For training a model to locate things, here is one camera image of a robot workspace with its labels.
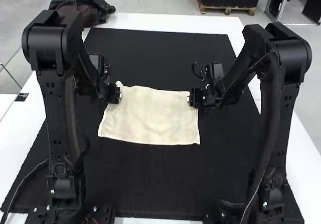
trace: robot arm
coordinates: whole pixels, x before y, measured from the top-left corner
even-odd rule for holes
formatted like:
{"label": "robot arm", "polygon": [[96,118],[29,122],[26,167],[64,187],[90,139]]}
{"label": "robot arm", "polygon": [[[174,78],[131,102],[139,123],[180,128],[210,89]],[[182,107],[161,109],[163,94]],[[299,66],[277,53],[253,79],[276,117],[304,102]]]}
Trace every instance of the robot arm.
{"label": "robot arm", "polygon": [[88,55],[82,30],[80,12],[59,17],[56,11],[42,11],[23,32],[23,52],[44,98],[50,144],[50,202],[44,216],[33,223],[82,223],[85,217],[83,154],[89,138],[75,115],[76,91],[102,103],[120,100],[120,89],[109,82],[109,64],[103,56]]}
{"label": "robot arm", "polygon": [[207,85],[191,89],[189,103],[204,110],[236,104],[253,77],[257,75],[260,79],[263,126],[260,153],[249,180],[248,198],[244,205],[222,201],[221,208],[225,213],[222,223],[230,219],[243,224],[248,223],[249,218],[254,219],[253,223],[268,223],[267,212],[269,218],[283,217],[290,123],[312,53],[304,39],[281,23],[271,23],[266,29],[247,25],[243,35],[244,47],[225,76],[221,63],[207,65],[204,77],[202,71],[196,74],[203,81],[206,79]]}

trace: black cable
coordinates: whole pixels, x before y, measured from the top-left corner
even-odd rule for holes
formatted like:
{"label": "black cable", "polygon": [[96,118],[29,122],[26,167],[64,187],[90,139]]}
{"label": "black cable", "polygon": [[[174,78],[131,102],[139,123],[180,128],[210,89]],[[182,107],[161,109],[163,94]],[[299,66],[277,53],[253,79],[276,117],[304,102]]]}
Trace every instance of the black cable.
{"label": "black cable", "polygon": [[10,208],[11,208],[11,205],[13,204],[13,202],[15,201],[15,198],[17,196],[17,193],[19,191],[19,189],[21,188],[21,186],[24,184],[25,180],[27,180],[32,174],[34,174],[37,170],[39,170],[40,168],[46,166],[47,164],[49,163],[49,159],[47,160],[44,160],[43,162],[39,163],[38,165],[36,165],[36,167],[29,172],[28,175],[26,175],[22,181],[20,182],[20,184],[18,185],[18,187],[16,188],[16,191],[10,201],[10,204],[8,205],[8,208],[7,210],[4,212],[4,215],[2,216],[1,218],[1,221],[0,221],[0,224],[5,224],[6,221],[7,221],[7,218],[8,218],[8,214],[9,214],[9,211],[10,211]]}
{"label": "black cable", "polygon": [[199,78],[202,82],[205,80],[204,72],[202,70],[202,67],[195,61],[191,64],[192,72],[194,75]]}

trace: black fabric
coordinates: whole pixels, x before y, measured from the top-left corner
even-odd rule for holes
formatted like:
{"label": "black fabric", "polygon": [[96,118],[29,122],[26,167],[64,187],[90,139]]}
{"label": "black fabric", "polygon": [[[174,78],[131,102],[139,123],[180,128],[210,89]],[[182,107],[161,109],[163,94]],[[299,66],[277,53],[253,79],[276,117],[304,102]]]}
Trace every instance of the black fabric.
{"label": "black fabric", "polygon": [[[111,65],[112,81],[163,90],[189,90],[201,82],[191,71],[222,62],[224,71],[235,55],[226,35],[164,33],[93,28],[85,41],[89,53],[102,54]],[[77,117],[87,129],[91,149],[85,157],[87,203],[110,203],[118,215],[200,219],[217,214],[219,199],[245,202],[248,174],[258,150],[260,116],[247,89],[237,105],[199,112],[200,145],[154,146],[97,137],[103,109],[88,97],[77,98]],[[49,153],[41,128],[13,184],[13,191]],[[13,211],[28,212],[46,203],[42,170],[17,199]]]}
{"label": "black fabric", "polygon": [[52,0],[49,10],[57,10],[60,16],[65,16],[68,11],[81,11],[84,27],[93,27],[106,23],[107,15],[114,13],[116,8],[105,0]]}

